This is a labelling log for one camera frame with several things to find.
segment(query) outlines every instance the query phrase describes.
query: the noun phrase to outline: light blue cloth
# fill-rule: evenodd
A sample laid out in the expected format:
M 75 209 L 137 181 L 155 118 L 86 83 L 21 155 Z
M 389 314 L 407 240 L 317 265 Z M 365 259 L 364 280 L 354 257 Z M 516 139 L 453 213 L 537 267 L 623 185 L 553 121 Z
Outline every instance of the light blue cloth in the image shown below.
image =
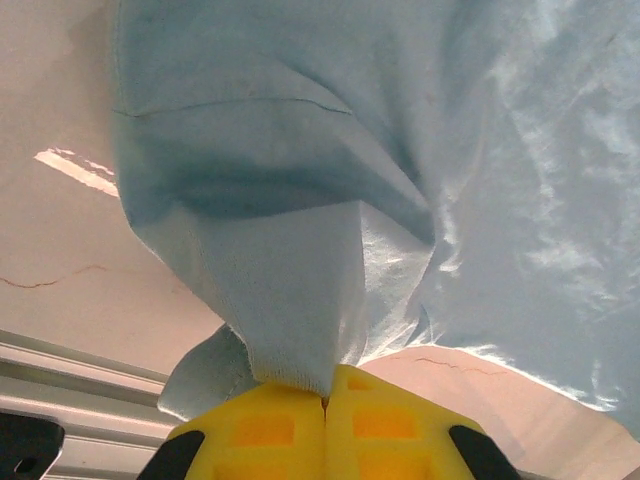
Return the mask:
M 229 327 L 161 408 L 437 344 L 640 437 L 639 39 L 637 0 L 121 2 L 124 209 Z

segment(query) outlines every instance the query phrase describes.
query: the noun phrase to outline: black object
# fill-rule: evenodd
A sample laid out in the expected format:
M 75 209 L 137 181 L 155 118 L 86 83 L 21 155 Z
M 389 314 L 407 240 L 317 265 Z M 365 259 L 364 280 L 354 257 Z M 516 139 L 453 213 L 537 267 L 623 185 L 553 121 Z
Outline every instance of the black object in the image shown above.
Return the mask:
M 184 480 L 202 442 L 204 433 L 198 430 L 164 442 L 138 480 Z
M 60 456 L 64 428 L 50 420 L 0 413 L 0 478 L 40 480 Z
M 449 436 L 476 480 L 522 480 L 491 438 L 462 425 L 451 427 Z

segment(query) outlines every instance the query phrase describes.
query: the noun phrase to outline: light blue fabric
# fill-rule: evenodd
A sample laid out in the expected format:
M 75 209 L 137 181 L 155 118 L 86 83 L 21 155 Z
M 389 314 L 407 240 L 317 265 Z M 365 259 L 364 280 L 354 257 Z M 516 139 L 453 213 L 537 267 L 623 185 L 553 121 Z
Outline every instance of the light blue fabric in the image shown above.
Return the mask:
M 638 438 L 639 39 L 637 0 L 121 2 L 125 212 L 246 346 L 161 407 L 433 343 Z

